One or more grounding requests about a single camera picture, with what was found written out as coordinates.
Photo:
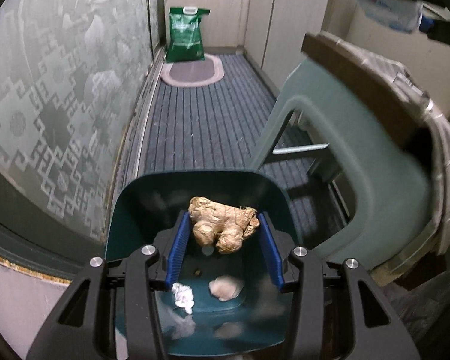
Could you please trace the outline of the blue white tissue pack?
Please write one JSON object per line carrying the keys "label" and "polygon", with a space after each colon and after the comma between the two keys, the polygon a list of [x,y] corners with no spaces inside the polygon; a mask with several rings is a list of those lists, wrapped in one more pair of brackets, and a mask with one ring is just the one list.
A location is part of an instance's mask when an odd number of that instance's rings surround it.
{"label": "blue white tissue pack", "polygon": [[369,19],[400,33],[413,33],[422,20],[423,4],[412,0],[355,0]]}

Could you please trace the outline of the ginger root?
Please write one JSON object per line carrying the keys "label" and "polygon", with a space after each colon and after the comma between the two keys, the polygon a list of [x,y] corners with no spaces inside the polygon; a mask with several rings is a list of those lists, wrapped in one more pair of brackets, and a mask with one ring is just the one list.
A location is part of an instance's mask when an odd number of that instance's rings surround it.
{"label": "ginger root", "polygon": [[260,225],[254,208],[225,205],[206,197],[193,197],[187,212],[196,243],[201,247],[214,247],[220,254],[240,250],[244,240]]}

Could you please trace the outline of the white tissue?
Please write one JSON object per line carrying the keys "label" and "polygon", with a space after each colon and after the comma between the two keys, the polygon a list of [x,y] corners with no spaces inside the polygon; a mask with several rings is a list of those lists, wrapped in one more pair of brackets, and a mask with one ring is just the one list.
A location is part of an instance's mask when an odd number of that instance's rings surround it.
{"label": "white tissue", "polygon": [[183,309],[186,314],[192,314],[193,306],[195,305],[192,288],[185,284],[173,283],[171,291],[175,306]]}

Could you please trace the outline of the dark teal trash bin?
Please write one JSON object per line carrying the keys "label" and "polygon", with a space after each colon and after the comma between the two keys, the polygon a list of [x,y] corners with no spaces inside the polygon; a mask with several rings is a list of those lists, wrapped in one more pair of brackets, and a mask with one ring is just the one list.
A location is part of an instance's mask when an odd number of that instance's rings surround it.
{"label": "dark teal trash bin", "polygon": [[[273,180],[247,171],[182,171],[143,175],[120,193],[105,255],[128,257],[175,226],[193,197],[268,213],[275,228],[297,239],[290,199]],[[209,282],[229,275],[243,280],[241,294],[219,301]],[[225,359],[250,355],[277,359],[289,324],[292,297],[280,293],[266,269],[257,234],[236,253],[203,250],[189,239],[178,282],[192,288],[195,305],[186,314],[171,292],[156,292],[163,342],[172,359]]]}

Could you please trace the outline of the white kitchen cabinet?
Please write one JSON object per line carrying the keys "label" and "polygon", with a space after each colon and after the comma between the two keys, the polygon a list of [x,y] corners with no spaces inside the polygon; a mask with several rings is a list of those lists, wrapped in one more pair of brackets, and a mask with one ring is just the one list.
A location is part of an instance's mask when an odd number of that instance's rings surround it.
{"label": "white kitchen cabinet", "polygon": [[241,51],[278,93],[303,60],[307,33],[325,29],[333,0],[165,0],[166,8],[198,7],[210,11],[201,25],[205,50]]}

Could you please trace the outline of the grey checked tablecloth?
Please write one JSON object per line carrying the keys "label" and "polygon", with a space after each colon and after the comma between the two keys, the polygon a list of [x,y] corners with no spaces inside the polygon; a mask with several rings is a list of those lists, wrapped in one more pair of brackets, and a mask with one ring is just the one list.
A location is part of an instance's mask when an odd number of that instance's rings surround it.
{"label": "grey checked tablecloth", "polygon": [[373,279],[385,286],[409,271],[428,252],[444,254],[449,248],[450,122],[416,85],[403,63],[331,33],[322,32],[315,38],[332,58],[323,66],[364,99],[391,138],[417,158],[431,176],[431,220],[404,250],[371,272]]}

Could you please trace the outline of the striped blue floor runner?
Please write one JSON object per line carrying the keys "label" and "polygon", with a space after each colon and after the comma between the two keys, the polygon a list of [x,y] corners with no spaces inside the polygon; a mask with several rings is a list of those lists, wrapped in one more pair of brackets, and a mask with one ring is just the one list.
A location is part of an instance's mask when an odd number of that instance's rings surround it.
{"label": "striped blue floor runner", "polygon": [[251,164],[277,107],[242,56],[221,58],[224,77],[199,88],[158,86],[139,172],[115,203],[107,248],[117,255],[174,227],[192,197],[251,207],[269,225],[316,249],[347,224],[315,158]]}

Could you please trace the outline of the teal plastic stool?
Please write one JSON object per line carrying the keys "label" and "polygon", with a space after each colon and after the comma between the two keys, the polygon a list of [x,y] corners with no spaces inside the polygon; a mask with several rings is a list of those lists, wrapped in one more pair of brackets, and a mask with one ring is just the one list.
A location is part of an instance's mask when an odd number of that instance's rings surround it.
{"label": "teal plastic stool", "polygon": [[305,58],[285,81],[248,169],[264,164],[294,111],[303,112],[328,143],[357,198],[353,219],[314,252],[333,263],[356,258],[366,269],[397,256],[431,219],[432,187],[422,167],[353,92]]}

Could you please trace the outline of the oval pink floor mat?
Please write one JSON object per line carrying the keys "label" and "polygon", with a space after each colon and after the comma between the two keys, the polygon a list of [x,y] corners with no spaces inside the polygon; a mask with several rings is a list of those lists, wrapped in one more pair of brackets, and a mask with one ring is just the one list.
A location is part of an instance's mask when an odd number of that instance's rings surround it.
{"label": "oval pink floor mat", "polygon": [[211,86],[225,76],[220,57],[205,54],[204,60],[164,63],[161,79],[169,86],[176,88],[200,88]]}

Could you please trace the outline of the green rice bag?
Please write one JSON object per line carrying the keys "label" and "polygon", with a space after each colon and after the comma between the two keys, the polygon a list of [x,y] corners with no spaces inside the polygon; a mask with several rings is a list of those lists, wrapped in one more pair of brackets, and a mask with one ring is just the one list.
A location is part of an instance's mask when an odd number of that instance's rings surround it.
{"label": "green rice bag", "polygon": [[167,63],[201,61],[205,59],[201,35],[201,20],[209,9],[198,7],[171,7],[169,10],[170,41]]}

